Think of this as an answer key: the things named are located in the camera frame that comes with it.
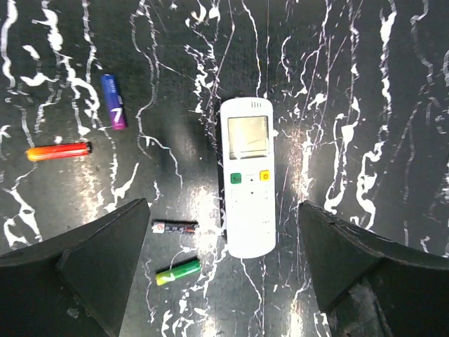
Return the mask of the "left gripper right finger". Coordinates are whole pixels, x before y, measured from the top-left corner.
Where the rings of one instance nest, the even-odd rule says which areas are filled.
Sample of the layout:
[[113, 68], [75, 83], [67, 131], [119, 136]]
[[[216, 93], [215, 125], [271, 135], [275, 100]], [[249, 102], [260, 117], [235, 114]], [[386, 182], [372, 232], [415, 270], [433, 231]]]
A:
[[301, 237], [332, 336], [447, 336], [448, 259], [300, 205]]

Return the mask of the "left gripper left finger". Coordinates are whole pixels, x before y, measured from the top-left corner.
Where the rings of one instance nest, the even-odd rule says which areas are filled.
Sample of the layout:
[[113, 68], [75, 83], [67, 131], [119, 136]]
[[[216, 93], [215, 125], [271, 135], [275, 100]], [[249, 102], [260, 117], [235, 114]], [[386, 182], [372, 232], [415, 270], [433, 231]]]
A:
[[118, 336], [149, 224], [145, 199], [1, 256], [2, 336]]

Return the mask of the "white remote control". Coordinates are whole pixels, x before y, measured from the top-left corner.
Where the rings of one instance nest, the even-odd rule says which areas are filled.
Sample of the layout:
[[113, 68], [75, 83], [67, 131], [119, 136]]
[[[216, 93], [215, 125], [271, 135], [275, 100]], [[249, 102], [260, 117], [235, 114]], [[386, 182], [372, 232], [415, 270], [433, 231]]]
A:
[[276, 246], [273, 105], [232, 98], [220, 106], [224, 223], [231, 256], [259, 258]]

